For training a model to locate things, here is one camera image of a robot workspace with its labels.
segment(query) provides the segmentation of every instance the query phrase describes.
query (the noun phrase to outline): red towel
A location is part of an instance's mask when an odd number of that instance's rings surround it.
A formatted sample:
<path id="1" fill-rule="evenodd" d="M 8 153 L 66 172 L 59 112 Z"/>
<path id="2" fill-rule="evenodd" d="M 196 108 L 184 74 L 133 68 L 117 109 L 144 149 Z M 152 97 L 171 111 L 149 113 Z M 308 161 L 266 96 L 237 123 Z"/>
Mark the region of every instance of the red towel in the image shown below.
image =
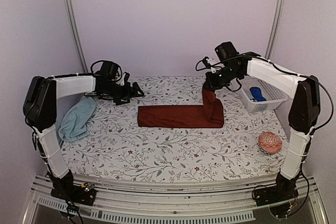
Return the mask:
<path id="1" fill-rule="evenodd" d="M 223 105 L 213 91 L 202 89 L 203 105 L 139 106 L 140 127 L 221 128 Z"/>

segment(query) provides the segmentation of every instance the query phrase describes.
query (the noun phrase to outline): light blue cloth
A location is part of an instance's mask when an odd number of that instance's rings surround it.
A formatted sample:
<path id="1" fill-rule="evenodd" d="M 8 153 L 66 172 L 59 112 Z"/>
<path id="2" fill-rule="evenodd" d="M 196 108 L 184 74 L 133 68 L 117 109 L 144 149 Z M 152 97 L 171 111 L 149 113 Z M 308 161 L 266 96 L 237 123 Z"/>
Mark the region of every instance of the light blue cloth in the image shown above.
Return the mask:
<path id="1" fill-rule="evenodd" d="M 96 102 L 92 97 L 82 97 L 63 117 L 58 136 L 66 142 L 74 142 L 88 135 L 86 122 L 92 116 Z"/>

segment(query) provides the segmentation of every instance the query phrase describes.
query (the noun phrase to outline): basket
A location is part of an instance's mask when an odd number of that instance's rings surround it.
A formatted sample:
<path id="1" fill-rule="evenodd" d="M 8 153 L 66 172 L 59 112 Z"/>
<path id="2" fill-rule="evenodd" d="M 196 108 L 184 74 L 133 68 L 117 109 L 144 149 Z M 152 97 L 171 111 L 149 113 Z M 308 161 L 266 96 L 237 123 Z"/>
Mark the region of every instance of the basket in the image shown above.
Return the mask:
<path id="1" fill-rule="evenodd" d="M 246 110 L 248 112 L 258 112 L 264 110 L 274 110 L 276 109 L 282 102 L 286 101 L 288 97 L 279 89 L 273 87 L 272 85 L 250 77 L 246 76 L 241 82 L 241 89 L 237 91 L 241 101 L 243 102 Z M 231 84 L 232 89 L 237 89 L 238 84 Z M 259 87 L 261 89 L 262 96 L 266 98 L 265 102 L 255 102 L 252 101 L 246 92 L 249 92 L 251 87 Z"/>

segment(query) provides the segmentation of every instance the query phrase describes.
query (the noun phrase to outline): floral tablecloth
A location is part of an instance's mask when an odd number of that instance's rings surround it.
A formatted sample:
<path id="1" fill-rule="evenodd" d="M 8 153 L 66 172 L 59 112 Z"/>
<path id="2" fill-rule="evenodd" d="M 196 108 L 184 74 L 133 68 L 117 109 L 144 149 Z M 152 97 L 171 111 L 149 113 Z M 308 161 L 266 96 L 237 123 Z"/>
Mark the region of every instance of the floral tablecloth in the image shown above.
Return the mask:
<path id="1" fill-rule="evenodd" d="M 274 113 L 248 113 L 237 94 L 216 91 L 224 107 L 222 129 L 138 127 L 138 105 L 202 104 L 203 77 L 140 77 L 145 97 L 114 106 L 97 100 L 87 122 L 89 135 L 64 143 L 63 157 L 73 173 L 143 182 L 207 182 L 274 174 L 288 147 Z M 258 136 L 271 131 L 283 143 L 280 153 L 264 154 Z"/>

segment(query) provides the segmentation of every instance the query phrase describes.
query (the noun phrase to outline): red patterned ball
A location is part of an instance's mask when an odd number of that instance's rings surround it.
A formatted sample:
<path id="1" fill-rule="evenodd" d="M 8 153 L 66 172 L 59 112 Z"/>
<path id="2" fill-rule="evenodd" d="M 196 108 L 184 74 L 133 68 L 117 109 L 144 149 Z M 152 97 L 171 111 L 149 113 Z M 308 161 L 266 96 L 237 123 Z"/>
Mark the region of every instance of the red patterned ball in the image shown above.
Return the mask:
<path id="1" fill-rule="evenodd" d="M 259 136 L 259 147 L 268 154 L 276 154 L 281 151 L 282 141 L 272 132 L 263 132 Z"/>

